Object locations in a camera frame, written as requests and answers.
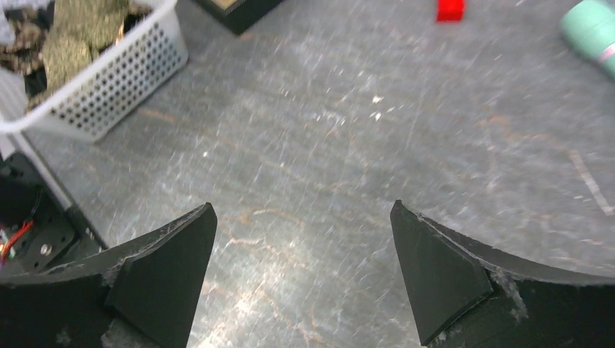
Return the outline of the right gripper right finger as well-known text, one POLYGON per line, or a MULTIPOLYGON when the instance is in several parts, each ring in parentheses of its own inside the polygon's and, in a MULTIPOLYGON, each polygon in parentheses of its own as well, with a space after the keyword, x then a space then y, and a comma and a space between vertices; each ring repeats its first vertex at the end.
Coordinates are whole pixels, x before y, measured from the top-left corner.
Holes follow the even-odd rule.
POLYGON ((614 279, 524 259, 397 200, 395 249, 422 347, 612 347, 614 279))

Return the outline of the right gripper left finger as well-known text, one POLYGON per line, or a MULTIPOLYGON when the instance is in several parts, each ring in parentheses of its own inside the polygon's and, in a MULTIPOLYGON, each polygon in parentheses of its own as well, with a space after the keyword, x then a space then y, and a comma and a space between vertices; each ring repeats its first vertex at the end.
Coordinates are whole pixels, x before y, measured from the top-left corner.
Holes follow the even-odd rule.
POLYGON ((185 347, 218 218, 211 203, 95 255, 1 280, 3 347, 185 347))

